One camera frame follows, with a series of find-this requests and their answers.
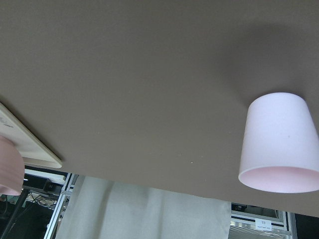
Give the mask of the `pink cup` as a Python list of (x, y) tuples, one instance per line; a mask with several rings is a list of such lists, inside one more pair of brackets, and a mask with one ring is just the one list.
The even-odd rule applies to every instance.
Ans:
[(251, 103), (238, 179), (266, 192), (319, 189), (319, 137), (304, 99), (271, 93)]

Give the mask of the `cream plastic tray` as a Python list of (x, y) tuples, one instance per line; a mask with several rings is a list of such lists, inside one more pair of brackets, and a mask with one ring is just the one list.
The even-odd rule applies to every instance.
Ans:
[(61, 168), (63, 165), (3, 104), (0, 105), (0, 135), (15, 145), (27, 164), (51, 168)]

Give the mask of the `pink bowl with ice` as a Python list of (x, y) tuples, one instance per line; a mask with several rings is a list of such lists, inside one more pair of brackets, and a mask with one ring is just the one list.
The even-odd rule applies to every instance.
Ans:
[(24, 180), (24, 161), (14, 144), (0, 137), (0, 193), (19, 196)]

